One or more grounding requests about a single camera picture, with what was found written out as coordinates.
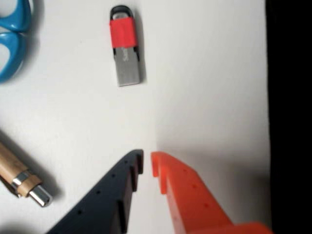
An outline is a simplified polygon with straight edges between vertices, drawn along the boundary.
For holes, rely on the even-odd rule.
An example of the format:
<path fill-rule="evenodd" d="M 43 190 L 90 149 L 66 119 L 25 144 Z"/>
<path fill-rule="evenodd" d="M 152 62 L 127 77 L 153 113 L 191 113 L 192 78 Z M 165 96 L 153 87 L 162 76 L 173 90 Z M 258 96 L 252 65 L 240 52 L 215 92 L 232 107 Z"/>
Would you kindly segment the dark navy gripper finger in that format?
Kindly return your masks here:
<path fill-rule="evenodd" d="M 144 152 L 132 150 L 53 227 L 50 234 L 125 234 Z"/>

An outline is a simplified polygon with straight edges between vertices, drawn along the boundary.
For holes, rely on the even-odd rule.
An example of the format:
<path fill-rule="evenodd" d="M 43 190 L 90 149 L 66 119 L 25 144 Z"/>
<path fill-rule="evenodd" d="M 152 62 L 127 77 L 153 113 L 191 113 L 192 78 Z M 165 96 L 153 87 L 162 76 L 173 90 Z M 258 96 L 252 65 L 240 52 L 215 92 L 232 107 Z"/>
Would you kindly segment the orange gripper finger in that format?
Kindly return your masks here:
<path fill-rule="evenodd" d="M 153 176 L 166 195 L 177 234 L 270 234 L 259 222 L 234 224 L 189 165 L 165 152 L 152 152 Z"/>

